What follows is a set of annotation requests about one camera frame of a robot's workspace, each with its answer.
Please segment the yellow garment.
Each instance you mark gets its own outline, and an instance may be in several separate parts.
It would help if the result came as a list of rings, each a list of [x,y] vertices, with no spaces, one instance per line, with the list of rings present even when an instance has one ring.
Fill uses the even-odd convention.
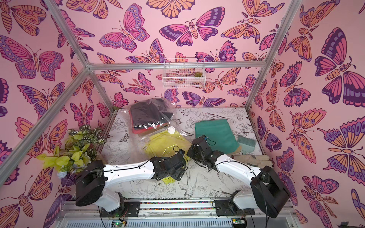
[[[171,157],[175,154],[182,154],[187,161],[188,169],[189,161],[185,154],[188,152],[188,149],[192,144],[177,130],[173,135],[169,134],[167,129],[147,135],[141,139],[140,145],[149,157],[146,163],[151,164],[152,168],[154,167],[150,160],[153,157]]]

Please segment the green trousers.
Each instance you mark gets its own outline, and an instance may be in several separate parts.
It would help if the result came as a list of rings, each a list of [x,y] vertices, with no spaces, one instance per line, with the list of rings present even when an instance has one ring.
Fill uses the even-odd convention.
[[[213,151],[235,154],[241,150],[226,119],[206,120],[195,123],[196,138],[205,135]]]

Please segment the dark grey garment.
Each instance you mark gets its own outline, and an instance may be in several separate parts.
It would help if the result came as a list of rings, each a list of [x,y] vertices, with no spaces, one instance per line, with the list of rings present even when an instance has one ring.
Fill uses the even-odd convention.
[[[170,110],[170,103],[162,98],[151,98],[138,102],[130,107],[133,128],[147,130],[168,124],[174,116]]]

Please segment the beige trousers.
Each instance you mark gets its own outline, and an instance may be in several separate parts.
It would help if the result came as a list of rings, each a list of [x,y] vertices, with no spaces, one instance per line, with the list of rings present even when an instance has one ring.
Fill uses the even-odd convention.
[[[247,147],[247,145],[240,143],[238,148],[238,154],[239,155],[248,154],[249,153],[248,149],[249,148]]]

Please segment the clear plastic vacuum bag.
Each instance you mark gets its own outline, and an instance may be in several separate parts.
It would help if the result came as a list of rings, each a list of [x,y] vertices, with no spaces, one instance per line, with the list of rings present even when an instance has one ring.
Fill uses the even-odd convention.
[[[156,167],[156,180],[180,181],[189,167],[187,152],[193,135],[181,129],[176,104],[166,98],[151,98],[118,111],[126,122],[130,151],[151,162],[163,162]]]

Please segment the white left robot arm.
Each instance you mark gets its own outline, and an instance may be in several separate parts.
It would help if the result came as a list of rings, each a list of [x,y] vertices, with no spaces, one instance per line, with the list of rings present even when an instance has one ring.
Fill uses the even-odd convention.
[[[94,204],[106,212],[122,210],[122,194],[112,191],[111,187],[128,181],[160,181],[167,177],[180,181],[188,164],[184,152],[125,165],[103,164],[101,160],[96,160],[76,177],[75,204],[78,207]]]

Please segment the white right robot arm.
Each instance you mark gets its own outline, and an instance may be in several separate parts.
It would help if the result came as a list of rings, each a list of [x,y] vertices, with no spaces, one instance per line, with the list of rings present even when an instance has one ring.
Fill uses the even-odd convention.
[[[290,191],[273,168],[250,166],[223,152],[213,151],[204,135],[193,140],[187,155],[208,171],[225,173],[251,188],[252,194],[242,194],[239,191],[233,193],[228,200],[229,209],[260,209],[274,219],[291,197]]]

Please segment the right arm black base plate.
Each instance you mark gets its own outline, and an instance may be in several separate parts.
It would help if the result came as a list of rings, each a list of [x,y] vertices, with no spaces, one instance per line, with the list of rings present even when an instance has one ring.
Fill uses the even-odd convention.
[[[212,206],[217,216],[250,216],[254,209],[239,209],[231,200],[214,200]]]

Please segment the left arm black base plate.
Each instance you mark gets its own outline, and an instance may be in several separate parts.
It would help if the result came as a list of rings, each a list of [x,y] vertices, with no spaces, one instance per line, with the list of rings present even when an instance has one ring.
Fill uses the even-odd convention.
[[[102,218],[138,217],[140,205],[141,202],[139,201],[124,202],[118,209],[112,212],[101,209],[100,215]]]

